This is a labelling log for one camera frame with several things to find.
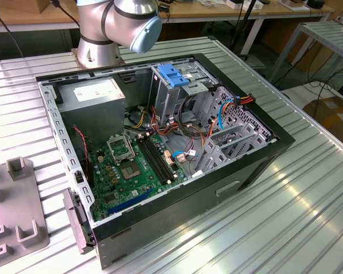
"blue drive bay latch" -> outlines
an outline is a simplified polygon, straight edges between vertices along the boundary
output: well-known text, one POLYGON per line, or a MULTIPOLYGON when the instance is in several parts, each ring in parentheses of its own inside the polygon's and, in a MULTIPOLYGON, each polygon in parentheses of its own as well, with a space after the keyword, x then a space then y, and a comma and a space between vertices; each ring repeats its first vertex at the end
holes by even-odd
POLYGON ((172 64, 159 65, 158 69, 172 87, 181 87, 190 83, 172 64))

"motherboard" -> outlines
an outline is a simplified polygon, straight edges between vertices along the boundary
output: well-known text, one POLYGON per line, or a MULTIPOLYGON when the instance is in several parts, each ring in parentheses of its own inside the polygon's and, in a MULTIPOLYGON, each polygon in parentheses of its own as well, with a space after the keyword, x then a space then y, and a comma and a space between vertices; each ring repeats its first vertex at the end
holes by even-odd
POLYGON ((94 164, 91 190, 96 221, 187 180, 157 134, 145 139, 125 138, 116 137, 89 153, 94 164))

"aluminum table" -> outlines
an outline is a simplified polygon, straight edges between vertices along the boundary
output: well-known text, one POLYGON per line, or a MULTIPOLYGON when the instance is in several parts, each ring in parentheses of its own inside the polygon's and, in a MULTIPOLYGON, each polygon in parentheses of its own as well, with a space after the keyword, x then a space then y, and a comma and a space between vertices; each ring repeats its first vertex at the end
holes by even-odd
POLYGON ((157 43, 127 62, 204 53, 296 140, 249 188, 101 271, 80 255, 61 192, 69 187, 35 75, 78 70, 71 53, 0 62, 0 163, 35 167, 50 244, 0 273, 343 273, 343 144, 218 41, 157 43))
POLYGON ((302 34, 307 34, 309 38, 305 42, 305 45, 302 47, 300 52, 295 57, 293 63, 296 63, 304 55, 305 51, 313 43, 317 41, 323 46, 329 48, 339 55, 337 60, 333 65, 333 69, 339 64, 343 58, 343 25, 338 22, 315 22, 315 23, 301 23, 297 26, 295 32, 291 36, 285 48, 282 50, 280 57, 277 59, 274 67, 272 69, 272 74, 269 77, 269 81, 272 82, 274 77, 277 75, 280 67, 285 61, 286 57, 290 53, 292 47, 294 46, 297 38, 302 34))

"ram slot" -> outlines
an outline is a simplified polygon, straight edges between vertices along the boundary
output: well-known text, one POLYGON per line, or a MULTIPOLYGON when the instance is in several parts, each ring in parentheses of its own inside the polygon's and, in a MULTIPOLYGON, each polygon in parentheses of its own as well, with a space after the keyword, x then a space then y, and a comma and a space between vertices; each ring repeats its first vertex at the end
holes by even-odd
POLYGON ((174 180, 173 174, 150 140, 139 140, 138 146, 161 184, 167 184, 168 180, 174 180))

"blue pcie slot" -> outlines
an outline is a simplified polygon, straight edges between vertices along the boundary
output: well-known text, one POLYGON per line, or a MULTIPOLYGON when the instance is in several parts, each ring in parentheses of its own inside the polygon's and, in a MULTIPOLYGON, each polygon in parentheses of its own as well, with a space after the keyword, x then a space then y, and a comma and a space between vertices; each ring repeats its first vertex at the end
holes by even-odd
POLYGON ((116 213, 116 212, 121 211, 127 207, 133 206, 134 204, 137 204, 137 203, 141 202, 142 200, 145 200, 149 196, 149 193, 152 192, 152 190, 153 190, 153 188, 147 190, 143 194, 136 196, 135 198, 132 198, 131 200, 125 201, 122 204, 119 204, 115 207, 109 208, 107 210, 107 213, 108 214, 116 213))

